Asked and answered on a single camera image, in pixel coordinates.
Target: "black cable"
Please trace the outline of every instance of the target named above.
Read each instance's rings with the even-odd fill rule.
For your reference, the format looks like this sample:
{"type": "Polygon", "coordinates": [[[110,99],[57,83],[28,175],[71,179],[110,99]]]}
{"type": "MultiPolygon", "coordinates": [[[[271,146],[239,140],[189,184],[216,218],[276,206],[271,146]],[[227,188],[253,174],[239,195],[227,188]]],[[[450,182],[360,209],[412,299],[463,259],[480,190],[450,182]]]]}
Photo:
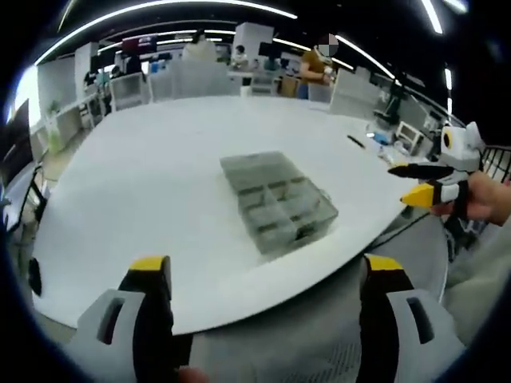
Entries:
{"type": "Polygon", "coordinates": [[[428,215],[430,215],[429,212],[421,215],[420,217],[416,218],[415,220],[413,220],[412,222],[408,223],[406,226],[402,227],[401,229],[398,230],[397,233],[394,233],[391,237],[387,238],[386,240],[384,240],[383,242],[380,242],[380,243],[377,243],[376,246],[374,247],[371,247],[369,246],[365,252],[372,252],[376,249],[378,249],[379,247],[385,245],[386,243],[390,242],[392,239],[396,238],[398,235],[400,235],[401,233],[403,233],[404,231],[410,229],[413,225],[415,225],[417,222],[423,220],[425,217],[427,217],[428,215]]]}

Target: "floor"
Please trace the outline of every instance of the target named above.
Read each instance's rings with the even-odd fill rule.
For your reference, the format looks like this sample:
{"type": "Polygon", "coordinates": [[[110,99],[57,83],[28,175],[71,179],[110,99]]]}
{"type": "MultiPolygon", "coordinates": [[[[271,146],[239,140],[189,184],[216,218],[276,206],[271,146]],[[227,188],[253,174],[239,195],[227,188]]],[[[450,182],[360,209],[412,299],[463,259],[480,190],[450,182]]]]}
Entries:
{"type": "MultiPolygon", "coordinates": [[[[36,177],[36,183],[39,187],[42,186],[43,181],[47,182],[50,190],[57,185],[58,179],[65,171],[69,162],[73,159],[74,153],[78,150],[81,143],[87,137],[88,132],[80,131],[68,144],[68,146],[56,155],[46,153],[42,161],[43,171],[36,177]]],[[[29,307],[32,307],[32,293],[26,276],[28,273],[28,262],[30,254],[32,253],[32,246],[35,239],[35,233],[38,229],[38,224],[34,220],[33,212],[30,207],[26,208],[23,212],[23,228],[20,232],[15,233],[14,241],[10,244],[9,253],[13,260],[14,269],[18,271],[20,278],[20,286],[22,294],[27,301],[29,307]]],[[[55,322],[37,311],[33,311],[34,317],[42,330],[49,339],[57,343],[66,343],[74,335],[75,329],[64,326],[55,322]]]]}

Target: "ceiling light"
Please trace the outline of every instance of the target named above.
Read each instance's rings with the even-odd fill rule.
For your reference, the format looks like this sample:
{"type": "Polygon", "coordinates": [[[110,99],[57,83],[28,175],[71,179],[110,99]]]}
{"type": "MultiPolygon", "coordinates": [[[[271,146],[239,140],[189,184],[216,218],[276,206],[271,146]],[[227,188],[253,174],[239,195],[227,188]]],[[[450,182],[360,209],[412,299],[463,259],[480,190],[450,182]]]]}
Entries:
{"type": "Polygon", "coordinates": [[[437,13],[434,11],[433,4],[431,4],[431,0],[422,0],[422,4],[424,5],[424,8],[426,8],[426,12],[428,13],[428,17],[430,18],[434,31],[437,34],[442,34],[442,26],[438,20],[437,13]]]}
{"type": "MultiPolygon", "coordinates": [[[[146,38],[148,36],[168,36],[170,34],[194,34],[197,30],[173,30],[170,32],[161,32],[159,34],[139,34],[138,36],[132,36],[130,38],[123,38],[124,40],[131,40],[133,38],[146,38]]],[[[236,34],[233,30],[206,30],[207,34],[236,34]]],[[[116,46],[119,46],[121,43],[116,42],[115,44],[106,46],[105,48],[98,49],[97,52],[101,53],[106,51],[107,49],[114,48],[116,46]]]]}
{"type": "MultiPolygon", "coordinates": [[[[162,32],[157,34],[158,36],[168,36],[169,34],[194,34],[197,30],[173,30],[171,32],[162,32]]],[[[153,36],[154,34],[142,34],[137,36],[138,38],[145,38],[147,36],[153,36]]]]}
{"type": "Polygon", "coordinates": [[[446,87],[448,90],[453,90],[453,74],[449,69],[446,69],[446,87]]]}
{"type": "Polygon", "coordinates": [[[168,4],[201,3],[201,2],[214,3],[214,4],[228,4],[228,5],[232,5],[232,6],[246,6],[246,7],[254,8],[257,10],[266,10],[267,12],[272,12],[273,14],[280,14],[281,16],[284,16],[286,18],[292,18],[292,19],[298,18],[298,16],[296,16],[295,14],[290,14],[288,12],[284,12],[283,10],[278,10],[278,9],[272,8],[270,6],[262,6],[260,4],[254,4],[252,2],[242,2],[240,0],[158,0],[155,2],[146,2],[144,4],[137,4],[135,6],[129,6],[129,7],[123,8],[121,10],[116,10],[115,12],[101,16],[100,18],[92,20],[91,22],[84,24],[80,28],[75,29],[73,32],[71,32],[70,34],[67,34],[62,39],[60,39],[55,44],[53,44],[48,50],[46,50],[35,61],[35,65],[41,64],[41,62],[45,58],[47,58],[51,53],[53,53],[55,50],[57,50],[59,47],[64,45],[66,42],[68,42],[72,38],[75,38],[77,35],[81,34],[82,32],[85,32],[89,28],[92,28],[93,26],[96,26],[97,24],[100,24],[106,20],[109,20],[110,18],[115,18],[116,16],[120,16],[122,14],[127,14],[128,12],[132,12],[134,10],[143,10],[144,8],[149,8],[152,6],[165,6],[168,4]]]}
{"type": "Polygon", "coordinates": [[[465,14],[469,11],[466,4],[462,0],[444,0],[444,2],[449,4],[455,10],[457,10],[458,12],[461,12],[463,14],[465,14]]]}
{"type": "Polygon", "coordinates": [[[115,48],[116,46],[121,46],[122,42],[116,42],[115,44],[106,46],[105,48],[100,48],[97,50],[98,53],[105,52],[107,49],[115,48]]]}
{"type": "Polygon", "coordinates": [[[358,46],[356,46],[355,44],[353,44],[351,41],[348,41],[346,38],[343,38],[339,35],[336,35],[335,36],[340,42],[342,42],[343,44],[346,44],[348,45],[350,48],[352,48],[353,50],[359,52],[360,54],[362,54],[367,60],[369,60],[370,62],[372,62],[373,64],[375,64],[377,67],[379,67],[388,77],[390,77],[392,80],[396,78],[395,75],[392,74],[391,71],[389,71],[385,66],[383,66],[382,63],[380,63],[379,61],[377,61],[374,57],[372,57],[368,52],[360,49],[358,46]]]}
{"type": "Polygon", "coordinates": [[[354,68],[354,67],[352,67],[351,65],[347,64],[346,62],[343,62],[343,61],[338,60],[337,58],[334,58],[334,57],[333,57],[333,58],[332,58],[332,61],[333,61],[333,62],[336,62],[336,63],[338,63],[338,64],[340,64],[340,65],[344,65],[344,66],[346,66],[346,67],[347,67],[348,69],[350,69],[350,70],[355,70],[355,68],[354,68]]]}
{"type": "Polygon", "coordinates": [[[207,34],[232,34],[235,35],[236,32],[234,30],[206,30],[207,34]]]}
{"type": "Polygon", "coordinates": [[[166,40],[166,41],[159,41],[156,44],[157,45],[165,45],[165,44],[174,44],[176,42],[190,42],[191,38],[176,38],[174,40],[166,40]]]}
{"type": "Polygon", "coordinates": [[[298,48],[298,49],[303,49],[303,50],[306,50],[306,51],[311,50],[311,48],[307,48],[306,46],[303,46],[303,45],[300,45],[300,44],[295,44],[294,42],[290,42],[290,41],[286,41],[286,40],[281,40],[279,38],[274,38],[273,41],[274,42],[279,42],[280,44],[285,44],[285,45],[293,46],[293,47],[298,48]]]}

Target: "window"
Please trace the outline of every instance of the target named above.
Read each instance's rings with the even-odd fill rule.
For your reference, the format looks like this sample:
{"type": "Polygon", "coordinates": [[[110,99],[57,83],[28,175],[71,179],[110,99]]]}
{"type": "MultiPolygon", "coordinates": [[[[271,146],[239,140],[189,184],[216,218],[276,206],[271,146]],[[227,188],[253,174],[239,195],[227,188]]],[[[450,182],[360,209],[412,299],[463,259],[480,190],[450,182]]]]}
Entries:
{"type": "MultiPolygon", "coordinates": [[[[41,119],[41,110],[39,108],[39,88],[38,88],[38,67],[30,66],[23,74],[16,88],[14,97],[14,111],[18,110],[26,100],[29,100],[29,123],[34,126],[41,119]]],[[[9,111],[8,119],[13,116],[12,108],[9,111]]]]}

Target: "finger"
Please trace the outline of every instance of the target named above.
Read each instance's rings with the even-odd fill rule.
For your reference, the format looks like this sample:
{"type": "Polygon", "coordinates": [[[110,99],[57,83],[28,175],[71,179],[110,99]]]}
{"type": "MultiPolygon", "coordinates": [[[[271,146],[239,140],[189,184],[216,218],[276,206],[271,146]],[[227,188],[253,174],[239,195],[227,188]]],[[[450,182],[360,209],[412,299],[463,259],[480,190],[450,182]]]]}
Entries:
{"type": "Polygon", "coordinates": [[[467,217],[473,220],[487,220],[491,215],[492,209],[489,206],[482,205],[480,203],[469,203],[467,207],[467,217]]]}
{"type": "Polygon", "coordinates": [[[198,369],[181,367],[178,371],[178,374],[179,383],[209,383],[208,376],[198,369]]]}
{"type": "Polygon", "coordinates": [[[434,215],[450,215],[453,213],[454,204],[450,203],[440,203],[439,205],[435,205],[431,208],[431,213],[434,215]]]}

